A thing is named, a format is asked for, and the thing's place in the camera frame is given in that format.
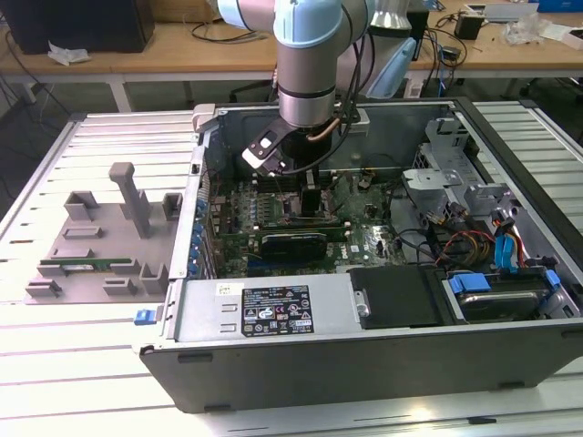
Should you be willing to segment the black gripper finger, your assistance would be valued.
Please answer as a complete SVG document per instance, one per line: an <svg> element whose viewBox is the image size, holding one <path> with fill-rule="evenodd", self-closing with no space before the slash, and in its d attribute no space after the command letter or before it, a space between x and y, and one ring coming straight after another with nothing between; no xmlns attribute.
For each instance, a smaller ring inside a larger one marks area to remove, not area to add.
<svg viewBox="0 0 583 437"><path fill-rule="evenodd" d="M305 218L314 217L320 210L322 190L319 187L303 187L300 198L302 216Z"/></svg>

